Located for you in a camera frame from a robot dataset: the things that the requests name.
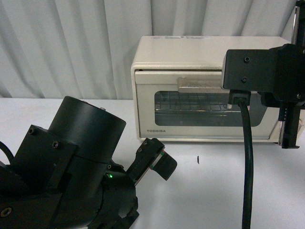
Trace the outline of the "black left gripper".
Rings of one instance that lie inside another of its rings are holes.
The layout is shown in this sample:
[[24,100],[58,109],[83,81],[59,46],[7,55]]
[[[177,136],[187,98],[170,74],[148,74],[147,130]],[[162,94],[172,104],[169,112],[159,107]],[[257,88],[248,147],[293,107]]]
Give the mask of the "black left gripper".
[[86,213],[93,215],[83,223],[88,229],[129,229],[139,216],[135,185],[151,169],[168,180],[177,162],[156,138],[146,138],[136,151],[135,160],[127,169],[110,162],[110,169],[85,169],[81,178],[87,195],[92,198]]

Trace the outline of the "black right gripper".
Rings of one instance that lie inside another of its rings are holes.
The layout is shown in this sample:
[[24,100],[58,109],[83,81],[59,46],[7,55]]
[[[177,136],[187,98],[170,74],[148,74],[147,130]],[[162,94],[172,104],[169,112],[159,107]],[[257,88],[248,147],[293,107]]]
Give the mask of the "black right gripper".
[[278,144],[283,149],[298,149],[299,118],[305,108],[305,48],[285,44],[268,52],[272,66],[272,89],[260,93],[261,102],[266,107],[279,108]]

